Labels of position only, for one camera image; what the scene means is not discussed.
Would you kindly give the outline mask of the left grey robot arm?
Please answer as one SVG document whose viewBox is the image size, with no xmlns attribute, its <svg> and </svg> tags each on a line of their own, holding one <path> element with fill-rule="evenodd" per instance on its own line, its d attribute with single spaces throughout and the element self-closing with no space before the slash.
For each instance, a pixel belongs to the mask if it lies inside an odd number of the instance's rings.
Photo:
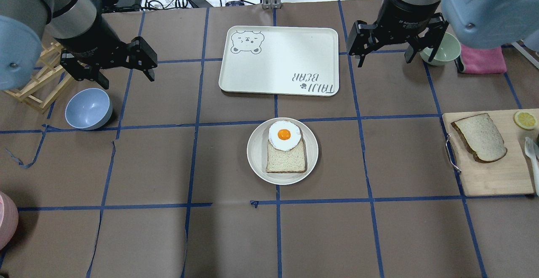
<svg viewBox="0 0 539 278">
<path fill-rule="evenodd" d="M 125 67 L 154 81 L 158 57 L 137 36 L 120 40 L 91 0 L 1 0 L 0 86 L 18 89 L 29 82 L 46 32 L 64 51 L 60 65 L 77 81 L 109 88 L 102 70 Z"/>
</svg>

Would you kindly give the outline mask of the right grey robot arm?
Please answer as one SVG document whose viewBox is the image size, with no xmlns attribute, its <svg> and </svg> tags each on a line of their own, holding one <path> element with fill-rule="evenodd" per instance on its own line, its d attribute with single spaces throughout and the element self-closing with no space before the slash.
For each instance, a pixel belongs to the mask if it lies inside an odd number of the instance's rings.
<svg viewBox="0 0 539 278">
<path fill-rule="evenodd" d="M 538 38 L 539 0 L 383 0 L 373 24 L 357 20 L 346 40 L 349 56 L 362 67 L 365 56 L 386 45 L 408 44 L 405 58 L 430 49 L 428 62 L 452 27 L 457 40 L 473 49 L 493 49 Z"/>
</svg>

